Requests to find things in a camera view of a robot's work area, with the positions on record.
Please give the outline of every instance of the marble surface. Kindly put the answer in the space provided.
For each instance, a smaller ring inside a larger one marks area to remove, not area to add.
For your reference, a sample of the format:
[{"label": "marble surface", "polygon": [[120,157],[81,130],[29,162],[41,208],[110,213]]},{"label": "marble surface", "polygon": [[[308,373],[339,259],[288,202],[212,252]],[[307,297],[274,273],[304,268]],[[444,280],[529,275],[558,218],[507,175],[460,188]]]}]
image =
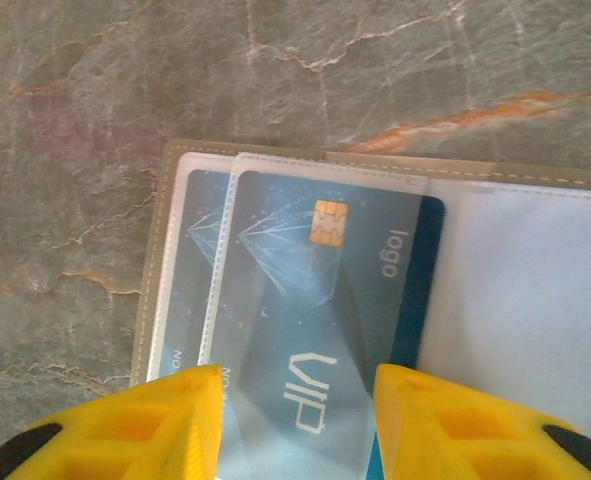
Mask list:
[{"label": "marble surface", "polygon": [[591,169],[591,2],[0,0],[0,442],[127,385],[171,137]]}]

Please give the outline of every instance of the card holder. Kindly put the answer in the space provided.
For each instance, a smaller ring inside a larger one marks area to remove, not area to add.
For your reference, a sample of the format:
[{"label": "card holder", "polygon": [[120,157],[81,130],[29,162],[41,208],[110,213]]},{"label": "card holder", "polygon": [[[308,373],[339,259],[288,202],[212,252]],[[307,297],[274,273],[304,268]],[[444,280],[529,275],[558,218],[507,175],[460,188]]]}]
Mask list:
[{"label": "card holder", "polygon": [[307,158],[426,177],[446,216],[420,370],[591,436],[591,172],[174,141],[165,151],[134,345],[146,380],[173,181],[186,152]]}]

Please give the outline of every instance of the black rubber part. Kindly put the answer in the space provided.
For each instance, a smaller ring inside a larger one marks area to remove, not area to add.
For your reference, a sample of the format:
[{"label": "black rubber part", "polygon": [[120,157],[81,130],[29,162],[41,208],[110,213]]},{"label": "black rubber part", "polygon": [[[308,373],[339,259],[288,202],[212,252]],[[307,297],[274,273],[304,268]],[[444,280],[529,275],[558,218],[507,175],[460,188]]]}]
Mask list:
[{"label": "black rubber part", "polygon": [[544,425],[542,429],[562,449],[591,472],[591,439],[559,425]]},{"label": "black rubber part", "polygon": [[4,480],[62,430],[47,423],[14,436],[0,447],[0,480]]}]

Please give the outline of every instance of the card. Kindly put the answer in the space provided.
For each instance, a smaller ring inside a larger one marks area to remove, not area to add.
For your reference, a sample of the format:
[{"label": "card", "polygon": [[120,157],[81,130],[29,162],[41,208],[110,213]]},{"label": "card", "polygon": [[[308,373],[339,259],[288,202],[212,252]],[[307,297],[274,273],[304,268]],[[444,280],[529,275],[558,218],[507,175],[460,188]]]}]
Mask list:
[{"label": "card", "polygon": [[188,153],[178,165],[148,379],[197,365],[231,157]]},{"label": "card", "polygon": [[443,205],[412,177],[238,158],[200,351],[224,370],[218,478],[377,478],[375,370],[415,363]]}]

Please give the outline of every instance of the diamond graphic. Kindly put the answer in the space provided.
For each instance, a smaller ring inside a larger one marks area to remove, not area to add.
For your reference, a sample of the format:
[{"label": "diamond graphic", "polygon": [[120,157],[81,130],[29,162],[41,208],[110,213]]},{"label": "diamond graphic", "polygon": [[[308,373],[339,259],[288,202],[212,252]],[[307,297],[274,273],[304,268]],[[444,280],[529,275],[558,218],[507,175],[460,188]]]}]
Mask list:
[{"label": "diamond graphic", "polygon": [[215,263],[215,252],[219,240],[219,229],[222,226],[223,209],[219,208],[199,219],[188,227],[186,233],[197,244],[211,266]]},{"label": "diamond graphic", "polygon": [[333,297],[341,258],[340,248],[310,241],[314,205],[289,205],[239,234],[281,294],[309,307]]}]

